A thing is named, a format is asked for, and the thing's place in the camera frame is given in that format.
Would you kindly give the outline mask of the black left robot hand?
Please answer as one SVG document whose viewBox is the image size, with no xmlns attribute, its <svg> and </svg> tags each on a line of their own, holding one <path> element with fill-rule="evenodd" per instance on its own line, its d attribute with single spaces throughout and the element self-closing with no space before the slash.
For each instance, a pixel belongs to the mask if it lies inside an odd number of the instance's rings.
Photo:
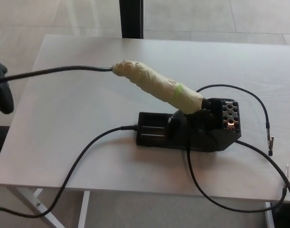
<svg viewBox="0 0 290 228">
<path fill-rule="evenodd" d="M 5 79 L 8 69 L 0 63 L 0 80 Z M 0 82 L 0 111 L 10 114 L 14 111 L 14 101 L 8 82 Z"/>
</svg>

